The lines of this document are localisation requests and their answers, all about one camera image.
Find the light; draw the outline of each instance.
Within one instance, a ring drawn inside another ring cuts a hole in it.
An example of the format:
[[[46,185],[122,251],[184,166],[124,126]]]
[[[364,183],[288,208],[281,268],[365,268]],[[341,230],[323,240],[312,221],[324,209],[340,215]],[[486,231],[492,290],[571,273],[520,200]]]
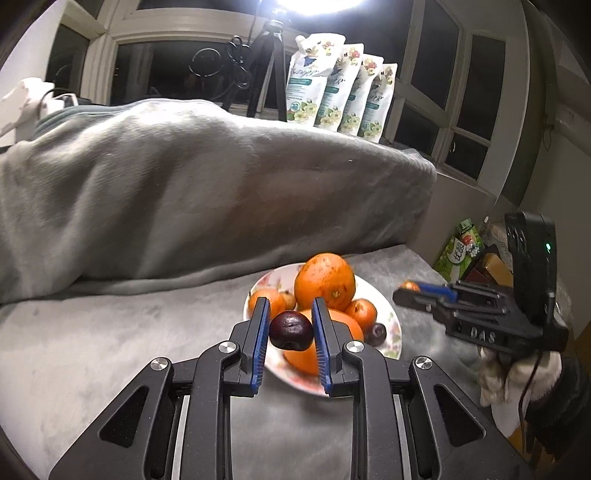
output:
[[[359,5],[363,0],[277,0],[287,10],[300,15],[331,14]]]

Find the dark plum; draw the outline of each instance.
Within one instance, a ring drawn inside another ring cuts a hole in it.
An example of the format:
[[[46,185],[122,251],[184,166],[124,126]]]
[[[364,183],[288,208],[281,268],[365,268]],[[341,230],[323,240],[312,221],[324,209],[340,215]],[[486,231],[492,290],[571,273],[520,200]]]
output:
[[[386,340],[386,327],[381,323],[374,323],[372,327],[365,332],[365,343],[371,346],[380,346]]]
[[[269,340],[281,350],[308,350],[314,340],[310,321],[300,312],[286,310],[278,314],[269,325]]]

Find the floral plate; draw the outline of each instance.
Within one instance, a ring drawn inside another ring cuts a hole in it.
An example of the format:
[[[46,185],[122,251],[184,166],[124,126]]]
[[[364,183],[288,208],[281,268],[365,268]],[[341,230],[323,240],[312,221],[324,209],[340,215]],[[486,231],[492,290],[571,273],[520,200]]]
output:
[[[297,273],[303,265],[303,263],[285,265],[270,271],[254,284],[251,288],[251,293],[263,287],[271,287],[280,291],[290,291],[293,293]],[[378,311],[377,321],[383,323],[388,332],[386,341],[378,348],[378,350],[382,352],[384,356],[399,359],[402,351],[400,322],[388,300],[375,287],[372,287],[368,282],[363,278],[359,278],[357,275],[355,275],[355,297],[353,299],[368,299],[375,305]],[[248,297],[244,302],[243,316],[245,320],[250,319],[248,312]],[[321,397],[327,396],[324,393],[324,388],[320,384],[318,377],[305,375],[293,368],[287,363],[287,361],[285,361],[281,350],[272,346],[271,343],[267,345],[265,366],[281,380],[298,390]]]

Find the tripod leg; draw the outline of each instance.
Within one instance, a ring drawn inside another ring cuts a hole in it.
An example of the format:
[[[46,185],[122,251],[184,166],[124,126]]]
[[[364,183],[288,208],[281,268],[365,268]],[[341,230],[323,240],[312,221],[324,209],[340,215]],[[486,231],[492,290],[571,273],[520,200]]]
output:
[[[285,99],[285,46],[280,33],[273,35],[273,55],[275,62],[275,87],[277,88],[277,114],[279,120],[287,122],[287,105]]]
[[[259,98],[261,97],[262,86],[265,83],[265,76],[271,61],[273,53],[273,37],[267,34],[264,37],[264,42],[261,45],[258,58],[256,59],[254,68],[254,76],[252,79],[251,94],[248,100],[248,109],[246,110],[247,117],[254,117],[256,115],[256,107],[258,106]]]
[[[261,35],[259,35],[252,42],[251,52],[250,52],[246,62],[244,62],[244,68],[247,71],[252,73],[252,68],[253,68],[253,66],[256,66],[259,56],[261,55],[261,50],[263,48],[263,45],[265,44],[265,40],[267,39],[267,37],[269,35],[270,35],[269,32],[264,32]],[[230,110],[230,107],[234,103],[234,99],[236,98],[236,94],[237,94],[238,90],[239,90],[238,87],[234,84],[230,88],[230,91],[226,94],[226,98],[224,99],[223,105],[222,105],[222,108],[225,111]]]

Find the green snack package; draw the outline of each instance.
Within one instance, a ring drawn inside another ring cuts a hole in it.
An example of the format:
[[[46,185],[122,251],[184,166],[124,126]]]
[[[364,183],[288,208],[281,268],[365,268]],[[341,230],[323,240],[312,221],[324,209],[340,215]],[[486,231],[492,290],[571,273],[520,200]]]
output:
[[[449,239],[433,268],[446,281],[455,282],[463,275],[471,262],[472,257],[466,255],[466,246],[460,239],[453,236]]]
[[[462,243],[466,246],[466,253],[471,258],[476,258],[480,252],[485,248],[478,230],[472,223],[472,220],[467,218],[457,226],[457,231],[460,234]]]

